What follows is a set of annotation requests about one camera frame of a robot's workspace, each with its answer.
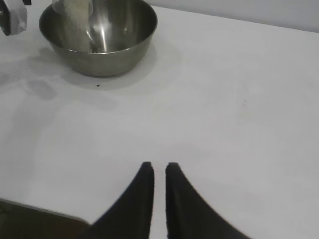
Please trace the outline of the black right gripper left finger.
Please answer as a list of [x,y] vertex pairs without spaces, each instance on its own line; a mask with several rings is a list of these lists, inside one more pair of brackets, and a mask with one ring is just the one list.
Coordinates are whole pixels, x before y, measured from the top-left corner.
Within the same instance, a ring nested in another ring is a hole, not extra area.
[[155,176],[150,162],[113,204],[83,234],[83,239],[148,239],[153,213]]

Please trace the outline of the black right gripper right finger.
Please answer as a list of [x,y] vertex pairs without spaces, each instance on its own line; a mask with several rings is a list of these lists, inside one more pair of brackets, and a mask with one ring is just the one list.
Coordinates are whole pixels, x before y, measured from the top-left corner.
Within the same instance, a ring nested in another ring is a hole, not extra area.
[[198,194],[179,164],[165,169],[165,212],[169,239],[247,239]]

